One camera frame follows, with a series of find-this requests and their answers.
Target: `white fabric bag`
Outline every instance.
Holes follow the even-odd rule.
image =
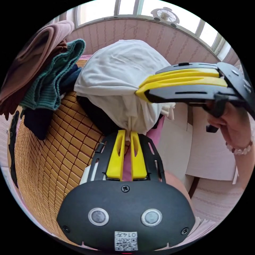
[[[146,134],[157,122],[163,104],[147,103],[135,92],[147,77],[169,65],[144,41],[119,40],[87,61],[74,91],[103,109],[128,134]]]

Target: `window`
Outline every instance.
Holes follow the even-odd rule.
[[[80,25],[114,15],[115,0],[94,0],[80,5]]]
[[[207,43],[210,47],[212,47],[217,35],[218,32],[208,23],[205,23],[203,31],[200,35],[200,39]]]
[[[189,31],[191,31],[193,33],[196,33],[200,18],[198,16],[196,16],[195,14],[193,14],[179,6],[173,5],[171,3],[167,3],[165,1],[144,0],[141,15],[152,16],[151,15],[152,10],[160,9],[163,7],[168,7],[170,9],[172,9],[173,13],[175,13],[180,20],[180,23],[179,23],[180,26],[188,29]]]
[[[133,14],[134,12],[135,0],[121,0],[119,15],[123,14]]]
[[[76,8],[75,26],[77,28],[85,23],[114,15],[153,19],[151,12],[164,7],[172,9],[178,16],[179,29],[193,37],[199,37],[200,41],[213,52],[219,52],[225,40],[212,26],[188,10],[161,0],[93,0]]]

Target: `qr code label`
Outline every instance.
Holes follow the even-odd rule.
[[[138,250],[137,232],[114,232],[114,244],[116,251]]]

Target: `window frame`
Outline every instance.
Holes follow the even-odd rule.
[[[100,21],[111,20],[113,18],[114,19],[117,19],[117,18],[119,18],[119,19],[121,19],[121,18],[133,18],[133,19],[139,18],[141,20],[149,20],[149,21],[156,22],[152,16],[141,15],[142,8],[143,8],[143,2],[144,2],[144,0],[135,0],[133,14],[119,15],[121,0],[116,0],[115,7],[114,7],[114,16],[95,19],[95,20],[92,20],[92,21],[89,21],[89,22],[86,22],[83,24],[80,24],[80,5],[79,5],[75,8],[75,29],[79,29],[81,27],[84,27],[84,26],[87,26],[87,25],[90,25],[93,23],[97,23]],[[167,22],[157,22],[157,23],[164,23],[166,26],[170,26]],[[180,25],[176,25],[176,28],[175,27],[172,27],[172,28],[178,29],[178,30],[188,34],[189,36],[195,38],[201,44],[203,44],[209,51],[211,51],[214,55],[217,56],[219,54],[219,52],[221,51],[226,40],[219,33],[217,34],[216,39],[212,46],[209,46],[207,43],[205,43],[203,40],[201,40],[199,37],[203,31],[205,23],[206,22],[204,20],[200,19],[200,22],[198,24],[198,27],[197,27],[197,30],[195,33],[189,31],[188,29],[186,29]]]

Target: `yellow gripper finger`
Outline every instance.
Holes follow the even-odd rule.
[[[137,132],[131,132],[131,176],[132,180],[147,177],[142,148]]]
[[[112,150],[112,155],[106,171],[109,179],[122,181],[124,152],[125,152],[125,130],[119,130]]]

